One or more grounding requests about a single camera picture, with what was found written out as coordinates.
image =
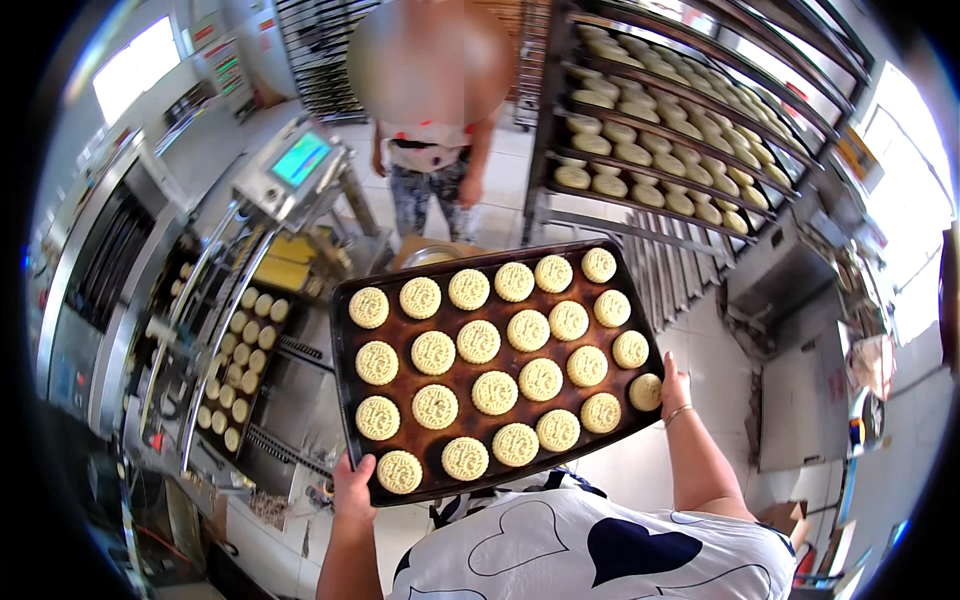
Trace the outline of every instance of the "bracelet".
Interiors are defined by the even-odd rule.
[[[688,409],[688,408],[691,408],[691,409],[692,409],[692,408],[693,408],[693,404],[684,404],[683,406],[681,406],[681,407],[678,408],[677,410],[675,410],[675,411],[673,411],[672,413],[670,413],[670,416],[663,420],[663,428],[666,429],[667,425],[670,424],[670,421],[672,421],[673,419],[675,419],[675,418],[677,417],[677,415],[679,415],[680,413],[682,413],[683,411],[685,411],[685,410]]]

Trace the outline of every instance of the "metal bowl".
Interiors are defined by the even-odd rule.
[[[444,262],[446,260],[463,257],[464,254],[452,246],[435,244],[411,253],[407,256],[407,259],[403,261],[400,268],[409,269],[410,267],[421,267],[423,265],[432,265],[436,262]]]

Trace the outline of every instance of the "tiled floor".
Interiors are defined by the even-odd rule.
[[[292,118],[296,103],[288,103],[257,115],[247,128],[255,130],[251,140],[265,140],[270,133]],[[370,166],[372,131],[370,125],[337,128],[356,151],[355,168],[363,182],[377,221],[394,225],[393,205],[387,181]],[[527,170],[534,133],[524,133],[510,124],[510,114],[501,118],[493,137],[493,147],[484,178],[485,192],[477,209],[481,211],[478,245],[491,250],[515,248],[519,244]],[[557,198],[559,209],[622,220],[624,211],[579,198]],[[436,202],[427,217],[426,237],[448,239],[446,224]],[[581,232],[581,237],[595,234]],[[571,241],[569,228],[546,228],[542,243]],[[690,372],[691,392],[698,412],[717,444],[731,461],[740,485],[748,493],[756,492],[757,501],[766,502],[770,482],[755,478],[755,490],[748,485],[752,474],[747,464],[749,444],[744,428],[750,395],[751,366],[736,342],[726,334],[716,316],[713,294],[694,307],[670,330],[659,336],[660,351],[672,350],[682,370]],[[586,456],[571,465],[594,485],[605,490],[612,501],[637,510],[667,508],[672,504],[672,477],[666,437],[659,423],[644,431]],[[793,491],[795,481],[783,482],[790,490],[770,492],[781,496]],[[310,526],[307,557],[302,556],[303,533]],[[399,558],[427,531],[425,507],[413,505],[381,510],[375,523],[377,558],[381,581],[389,591]],[[228,537],[240,549],[238,561],[254,579],[278,594],[311,598],[323,564],[330,516],[303,515],[288,518],[285,532],[262,527],[239,501],[230,503]]]

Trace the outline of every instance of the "cardboard box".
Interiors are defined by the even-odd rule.
[[[806,520],[806,500],[771,504],[756,516],[756,520],[790,538],[794,550],[800,549],[813,528],[813,523]]]

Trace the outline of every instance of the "rolling rack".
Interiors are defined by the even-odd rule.
[[[537,126],[540,110],[540,84],[543,59],[546,56],[546,35],[550,23],[548,0],[521,0],[520,40],[516,56],[514,83],[514,125],[525,132]]]
[[[818,102],[815,104],[819,110],[791,86],[730,45],[681,22],[644,10],[636,4],[613,0],[554,2],[544,55],[537,137],[524,203],[522,244],[533,243],[533,238],[545,225],[606,232],[624,248],[644,310],[650,315],[654,329],[662,331],[676,322],[679,314],[688,311],[698,298],[724,280],[739,256],[755,244],[768,227],[775,226],[784,208],[801,196],[802,188],[811,178],[824,171],[822,165],[828,153],[870,83],[873,57],[826,0],[816,1],[824,6],[839,31],[803,0],[785,0],[777,2],[776,6],[768,0],[690,0],[686,4],[717,21],[717,37],[743,37],[807,80],[817,92]],[[614,39],[619,36],[639,38],[652,51],[662,50],[663,39],[667,38],[669,45],[666,47],[683,57],[687,64],[693,66],[691,61],[698,62],[698,68],[703,66],[727,78],[726,81],[735,86],[737,97],[744,98],[741,92],[752,92],[757,100],[751,108],[746,108],[746,100],[743,103],[730,101],[709,86],[709,92],[705,92],[702,86],[693,87],[677,81],[677,78],[670,79],[628,62],[593,56],[578,35],[577,26],[582,25],[603,29]],[[841,84],[828,77],[812,57],[804,54],[780,31],[798,37],[842,69],[843,74],[836,78],[842,79]],[[754,132],[761,139],[759,145],[773,156],[773,164],[791,184],[783,185],[763,169],[756,169],[706,141],[675,131],[665,123],[654,123],[614,108],[573,100],[571,95],[578,83],[571,74],[572,65],[599,71],[605,78],[617,76],[633,80],[648,92],[653,89],[658,93],[672,94]],[[754,179],[755,188],[767,201],[767,209],[653,166],[575,150],[568,143],[571,133],[564,125],[564,119],[571,114],[627,125],[638,132],[665,138],[673,145],[684,145],[701,156],[721,160]],[[741,235],[696,217],[634,202],[629,192],[627,198],[616,198],[591,190],[564,187],[553,179],[553,172],[562,159],[620,169],[623,175],[653,177],[707,194],[715,201],[735,204],[748,232]],[[632,187],[632,180],[624,181],[631,183],[628,188]],[[551,196],[554,194],[578,197],[582,204],[602,202],[622,206],[627,209],[625,222],[553,209]]]
[[[380,0],[279,0],[283,48],[300,100],[324,121],[365,119],[347,79],[350,35]]]

